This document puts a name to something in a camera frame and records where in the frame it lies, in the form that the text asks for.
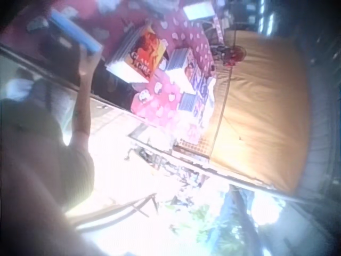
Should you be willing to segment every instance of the canopy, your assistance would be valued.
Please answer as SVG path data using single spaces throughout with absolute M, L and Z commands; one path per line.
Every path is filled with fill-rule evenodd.
M 238 31 L 236 45 L 247 56 L 233 68 L 210 161 L 223 173 L 232 171 L 292 194 L 304 168 L 310 132 L 303 60 L 291 41 L 254 32 Z M 228 75 L 218 74 L 217 83 L 226 83 Z

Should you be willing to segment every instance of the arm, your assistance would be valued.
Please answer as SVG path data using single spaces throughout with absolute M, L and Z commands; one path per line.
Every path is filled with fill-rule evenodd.
M 93 74 L 101 59 L 101 54 L 102 52 L 97 52 L 92 56 L 88 56 L 86 49 L 82 45 L 80 46 L 80 88 L 72 117 L 71 145 L 81 147 L 86 150 L 88 149 L 88 139 L 91 127 L 91 84 Z

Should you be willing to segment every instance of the hand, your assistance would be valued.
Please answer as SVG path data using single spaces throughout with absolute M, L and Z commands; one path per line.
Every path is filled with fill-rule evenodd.
M 88 56 L 87 50 L 84 45 L 79 46 L 80 49 L 80 59 L 79 59 L 79 67 L 78 71 L 80 76 L 85 77 L 92 77 L 95 69 L 100 62 L 101 56 L 102 56 L 102 50 L 99 52 L 94 53 L 93 55 Z

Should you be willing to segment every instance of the stack of magazines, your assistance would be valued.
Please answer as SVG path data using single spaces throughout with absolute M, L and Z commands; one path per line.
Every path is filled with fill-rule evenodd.
M 170 56 L 166 74 L 184 91 L 195 94 L 192 85 L 197 62 L 190 48 L 176 49 Z
M 148 83 L 165 50 L 150 25 L 131 29 L 106 67 L 127 83 Z

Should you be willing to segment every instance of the polka dot fabric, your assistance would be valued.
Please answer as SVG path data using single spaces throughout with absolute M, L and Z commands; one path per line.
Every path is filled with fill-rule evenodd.
M 199 22 L 189 21 L 182 8 L 168 13 L 164 20 L 159 20 L 143 7 L 141 1 L 124 0 L 119 4 L 114 2 L 117 1 L 59 0 L 54 1 L 51 8 L 68 14 L 74 22 L 102 43 L 105 59 L 109 59 L 115 49 L 119 48 L 122 38 L 131 27 L 150 21 L 152 29 L 167 46 L 169 56 L 177 48 L 190 47 L 204 76 L 212 75 L 210 64 L 213 63 L 213 58 L 202 26 Z M 185 0 L 180 1 L 180 7 L 184 6 L 184 2 Z M 0 41 L 15 51 L 45 61 L 38 47 L 47 30 L 41 28 L 29 33 L 25 29 L 39 15 L 46 16 L 29 6 L 7 27 Z M 160 89 L 158 85 L 158 93 L 155 92 L 156 83 L 162 84 Z M 178 121 L 176 106 L 182 97 L 178 86 L 172 84 L 167 75 L 158 69 L 145 89 L 149 93 L 144 92 L 147 96 L 143 95 L 143 101 L 138 93 L 131 111 L 154 125 L 175 129 Z

